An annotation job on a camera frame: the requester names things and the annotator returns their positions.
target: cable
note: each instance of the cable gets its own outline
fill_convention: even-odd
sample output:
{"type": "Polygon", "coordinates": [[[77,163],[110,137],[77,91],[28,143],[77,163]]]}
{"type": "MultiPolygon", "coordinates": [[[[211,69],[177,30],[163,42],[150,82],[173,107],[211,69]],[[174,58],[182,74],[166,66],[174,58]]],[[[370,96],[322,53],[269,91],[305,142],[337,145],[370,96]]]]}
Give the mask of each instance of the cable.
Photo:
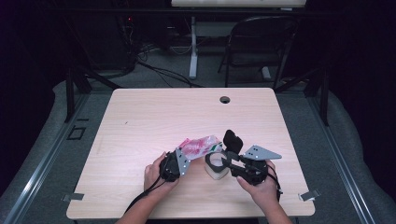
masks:
{"type": "Polygon", "coordinates": [[[131,73],[133,70],[134,69],[132,67],[127,67],[118,73],[111,74],[111,75],[101,75],[101,77],[105,77],[107,79],[112,79],[112,78],[116,78],[116,77],[124,77],[124,76],[128,75],[129,73],[131,73]]]}
{"type": "Polygon", "coordinates": [[[137,54],[137,57],[139,57],[141,61],[146,62],[149,58],[149,52],[155,49],[159,49],[159,48],[155,48],[154,44],[147,44],[140,49],[140,52],[137,54]]]}
{"type": "Polygon", "coordinates": [[[194,83],[190,82],[186,77],[183,77],[179,73],[176,73],[176,72],[173,72],[173,71],[169,71],[169,70],[166,70],[166,69],[163,69],[163,68],[154,67],[154,66],[151,66],[151,65],[148,65],[146,63],[139,62],[139,61],[137,63],[142,65],[142,66],[144,66],[144,67],[146,67],[146,68],[148,68],[148,69],[150,69],[150,70],[152,70],[152,71],[154,71],[155,73],[157,73],[159,76],[161,76],[163,81],[168,86],[170,86],[171,88],[172,88],[172,86],[163,78],[163,75],[166,76],[166,77],[170,77],[170,78],[173,78],[175,80],[178,80],[180,82],[186,83],[186,84],[188,84],[190,86],[190,88],[192,88],[192,87],[202,88],[203,87],[203,86],[200,86],[198,84],[194,84],[194,83]]]}
{"type": "Polygon", "coordinates": [[[272,166],[267,165],[269,168],[271,168],[271,170],[274,171],[275,176],[267,174],[267,176],[271,177],[275,182],[276,182],[276,197],[277,200],[279,201],[280,195],[283,194],[282,188],[280,187],[279,181],[277,180],[277,174],[274,168],[272,168],[272,166]]]}
{"type": "MultiPolygon", "coordinates": [[[[200,46],[202,43],[206,42],[206,40],[208,40],[208,39],[211,39],[211,38],[210,37],[206,37],[201,42],[199,42],[197,44],[197,46],[200,46]]],[[[189,45],[189,46],[177,46],[177,47],[171,46],[171,47],[169,47],[169,49],[171,49],[175,54],[178,54],[178,55],[188,53],[191,48],[192,48],[192,45],[189,45]],[[175,50],[175,49],[182,49],[182,48],[188,48],[188,49],[183,51],[183,52],[178,52],[177,50],[175,50]]]]}
{"type": "MultiPolygon", "coordinates": [[[[166,165],[168,164],[168,162],[169,162],[169,157],[166,158],[164,167],[166,167],[166,165]]],[[[125,210],[125,213],[128,212],[128,210],[129,210],[132,206],[134,206],[134,204],[136,204],[137,201],[139,201],[140,199],[142,199],[142,198],[148,196],[150,192],[152,192],[153,190],[159,188],[160,186],[162,186],[162,185],[166,182],[167,179],[164,180],[164,181],[161,183],[161,185],[155,187],[155,185],[158,183],[158,181],[160,181],[161,176],[163,176],[164,170],[165,170],[165,169],[163,169],[163,171],[160,173],[160,175],[158,176],[158,178],[154,181],[154,183],[153,183],[148,189],[144,190],[141,194],[139,194],[136,198],[134,198],[134,200],[129,204],[129,206],[128,206],[127,209],[125,210]]]]}

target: dark background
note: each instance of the dark background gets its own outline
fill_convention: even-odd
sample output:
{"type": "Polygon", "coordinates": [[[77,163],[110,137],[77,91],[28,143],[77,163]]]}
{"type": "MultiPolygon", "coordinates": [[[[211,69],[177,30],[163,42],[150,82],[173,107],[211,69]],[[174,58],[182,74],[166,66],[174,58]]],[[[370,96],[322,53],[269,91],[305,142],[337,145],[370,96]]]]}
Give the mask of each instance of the dark background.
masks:
{"type": "MultiPolygon", "coordinates": [[[[61,6],[65,2],[82,7],[88,1],[62,1],[61,6]]],[[[53,7],[53,1],[47,4],[53,7]]],[[[114,1],[97,4],[114,7],[114,1]]],[[[364,160],[376,183],[395,200],[396,6],[391,0],[310,0],[306,8],[343,9],[346,15],[338,21],[302,20],[285,76],[302,75],[326,55],[332,56],[330,89],[358,129],[364,160]],[[334,39],[343,43],[337,50],[332,46],[334,39]]],[[[131,66],[131,58],[128,43],[117,33],[120,21],[116,17],[80,16],[64,23],[59,18],[48,20],[34,1],[25,0],[2,1],[0,10],[3,193],[38,137],[53,105],[52,88],[65,79],[70,64],[124,69],[131,66]],[[88,20],[98,22],[90,28],[88,20]],[[76,33],[70,31],[70,25],[76,33]],[[90,55],[96,58],[88,58],[85,50],[94,52],[90,55]]],[[[150,29],[142,32],[155,34],[150,29]]],[[[152,40],[166,46],[162,37],[154,35],[152,40]]]]}

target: person's left hand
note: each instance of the person's left hand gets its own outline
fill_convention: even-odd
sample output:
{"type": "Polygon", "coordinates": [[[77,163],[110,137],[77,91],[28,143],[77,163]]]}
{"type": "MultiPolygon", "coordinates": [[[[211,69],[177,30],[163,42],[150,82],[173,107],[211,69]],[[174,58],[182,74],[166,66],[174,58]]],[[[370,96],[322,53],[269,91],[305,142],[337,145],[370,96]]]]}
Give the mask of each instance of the person's left hand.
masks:
{"type": "MultiPolygon", "coordinates": [[[[154,163],[146,166],[144,190],[148,189],[157,180],[158,176],[160,175],[160,163],[165,158],[165,155],[166,153],[164,152],[161,157],[154,161],[154,163]]],[[[157,202],[165,197],[178,184],[178,179],[175,182],[163,183],[164,181],[165,180],[161,178],[154,188],[157,186],[159,187],[148,194],[150,198],[156,200],[157,202]]]]}

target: table leg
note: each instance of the table leg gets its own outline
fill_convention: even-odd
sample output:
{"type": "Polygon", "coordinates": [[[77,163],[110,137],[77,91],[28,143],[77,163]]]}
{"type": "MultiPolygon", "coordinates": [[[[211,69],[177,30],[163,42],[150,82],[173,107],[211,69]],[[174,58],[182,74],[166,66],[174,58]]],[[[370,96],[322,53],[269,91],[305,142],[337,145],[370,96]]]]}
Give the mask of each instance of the table leg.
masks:
{"type": "Polygon", "coordinates": [[[197,36],[195,33],[195,17],[191,17],[191,63],[190,63],[190,78],[197,78],[197,36]]]}

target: black strap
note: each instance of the black strap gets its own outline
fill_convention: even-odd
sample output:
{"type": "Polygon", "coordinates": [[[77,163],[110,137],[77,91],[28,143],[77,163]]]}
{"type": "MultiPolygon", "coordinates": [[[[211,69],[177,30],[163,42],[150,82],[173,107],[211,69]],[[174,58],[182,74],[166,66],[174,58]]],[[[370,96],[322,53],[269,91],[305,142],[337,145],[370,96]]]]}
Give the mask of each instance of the black strap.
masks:
{"type": "Polygon", "coordinates": [[[271,177],[275,182],[276,182],[276,197],[277,200],[279,201],[280,199],[280,195],[283,194],[282,188],[280,187],[279,181],[277,180],[277,174],[274,168],[272,168],[270,165],[268,165],[269,168],[271,168],[271,170],[274,171],[275,176],[267,174],[267,176],[271,177]]]}
{"type": "MultiPolygon", "coordinates": [[[[164,167],[166,167],[168,161],[169,161],[169,158],[166,159],[166,163],[165,163],[165,166],[164,166],[164,167]]],[[[160,187],[162,184],[164,184],[164,183],[166,182],[166,180],[164,180],[164,181],[161,183],[161,185],[159,185],[159,186],[157,186],[157,187],[154,188],[154,186],[158,183],[158,181],[160,181],[162,175],[163,175],[163,174],[160,174],[160,175],[158,176],[158,178],[154,181],[154,184],[152,184],[148,189],[146,189],[146,190],[143,191],[141,194],[139,194],[136,198],[134,198],[134,200],[129,204],[129,206],[128,206],[127,209],[125,210],[125,213],[128,212],[128,210],[129,210],[132,206],[134,206],[134,204],[136,204],[137,201],[139,201],[140,199],[142,199],[142,198],[148,196],[150,192],[152,192],[153,190],[157,189],[158,187],[160,187]]]]}

